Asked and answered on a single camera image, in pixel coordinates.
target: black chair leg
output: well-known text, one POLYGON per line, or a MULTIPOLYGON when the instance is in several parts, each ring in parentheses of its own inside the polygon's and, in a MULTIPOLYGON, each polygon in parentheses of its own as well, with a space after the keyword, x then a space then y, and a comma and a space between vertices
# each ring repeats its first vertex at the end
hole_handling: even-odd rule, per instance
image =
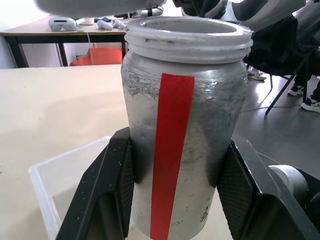
POLYGON ((308 92, 308 77, 309 77, 309 60, 305 61, 305 82, 303 86, 303 102, 307 100, 307 92, 308 92))
POLYGON ((270 74, 270 85, 271 85, 271 90, 274 88, 274 83, 272 81, 272 75, 270 74))
POLYGON ((270 112, 270 110, 274 107, 274 105, 276 104, 276 102, 278 101, 278 99, 281 97, 281 95, 284 93, 284 91, 286 90, 286 88, 289 86, 289 84, 292 82, 292 80, 295 78, 295 74, 291 75, 291 77, 289 78, 288 81, 286 81, 285 85, 283 86, 283 88, 280 90, 280 92, 278 93, 278 95, 274 98, 273 102, 270 104, 270 106, 268 107, 268 109, 265 111, 265 115, 268 115, 268 113, 270 112))

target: red stripe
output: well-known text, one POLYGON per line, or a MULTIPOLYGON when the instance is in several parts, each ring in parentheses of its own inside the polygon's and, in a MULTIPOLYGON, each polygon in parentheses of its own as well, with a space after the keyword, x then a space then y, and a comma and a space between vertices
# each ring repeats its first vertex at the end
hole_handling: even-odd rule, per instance
POLYGON ((167 240, 195 77, 162 74, 155 136, 150 237, 167 240))

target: chair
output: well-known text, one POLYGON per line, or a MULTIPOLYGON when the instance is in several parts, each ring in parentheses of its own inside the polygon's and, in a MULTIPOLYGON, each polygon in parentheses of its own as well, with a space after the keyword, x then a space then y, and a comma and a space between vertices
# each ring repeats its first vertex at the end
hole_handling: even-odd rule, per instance
POLYGON ((271 89, 273 88, 272 76, 280 76, 287 80, 266 110, 265 115, 268 115, 297 73, 303 68, 305 68, 306 72, 306 81, 303 86, 303 101, 307 99, 309 56, 315 51, 315 46, 298 46, 296 43, 297 28, 297 19, 289 16, 256 32, 252 37, 253 46, 251 53, 244 59, 244 62, 269 74, 271 89), (291 59, 295 59, 297 64, 292 64, 291 59))
POLYGON ((281 95, 284 93, 284 91, 287 89, 287 87, 289 86, 289 84, 292 82, 292 80, 296 77, 298 71, 300 71, 302 68, 305 68, 305 73, 306 73, 306 81, 304 83, 303 86, 303 101, 305 101, 307 99, 307 89, 308 89, 308 64, 309 64, 309 56, 313 53, 313 51, 315 50, 314 46, 312 47, 311 50, 309 50, 307 53, 298 53, 301 57, 301 62, 299 63, 299 65, 297 66, 297 68, 292 69, 291 67, 285 67, 285 66, 272 66, 270 67, 269 65, 266 66, 257 66, 254 63, 250 63, 247 62, 248 66, 252 66, 264 73, 269 74, 270 76, 270 85, 271 85, 271 90, 273 89, 273 76, 279 76, 283 79, 286 79, 287 82, 285 83, 285 85, 282 87, 282 89, 279 91, 279 93, 276 95, 276 97, 274 98, 274 100, 272 101, 272 103, 270 104, 270 106, 268 107, 268 109, 265 111, 265 115, 268 115, 268 113, 270 112, 270 110, 273 108, 273 106, 276 104, 276 102, 278 101, 278 99, 281 97, 281 95))

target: clear plastic container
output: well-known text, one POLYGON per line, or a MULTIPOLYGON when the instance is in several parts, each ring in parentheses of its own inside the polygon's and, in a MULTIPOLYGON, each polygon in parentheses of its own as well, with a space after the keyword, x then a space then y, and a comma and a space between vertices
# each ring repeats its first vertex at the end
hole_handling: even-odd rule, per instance
MULTIPOLYGON (((44 224, 50 240, 54 240, 66 216, 80 179, 90 164, 107 146, 106 136, 29 168, 44 224)), ((192 240, 231 240, 218 194, 213 198, 208 223, 192 240)), ((127 240, 150 240, 130 221, 127 240)))
POLYGON ((82 175, 110 138, 103 137, 29 168, 50 240, 58 234, 82 175))

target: metal jar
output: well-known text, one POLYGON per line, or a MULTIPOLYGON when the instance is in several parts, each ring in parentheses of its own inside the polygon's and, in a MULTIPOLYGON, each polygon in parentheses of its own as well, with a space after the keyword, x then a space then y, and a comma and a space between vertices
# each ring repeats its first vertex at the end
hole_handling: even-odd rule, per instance
POLYGON ((245 100, 242 59, 251 31, 199 17, 151 17, 131 22, 125 39, 130 51, 121 75, 135 167, 131 215, 153 240, 189 240, 207 221, 245 100))

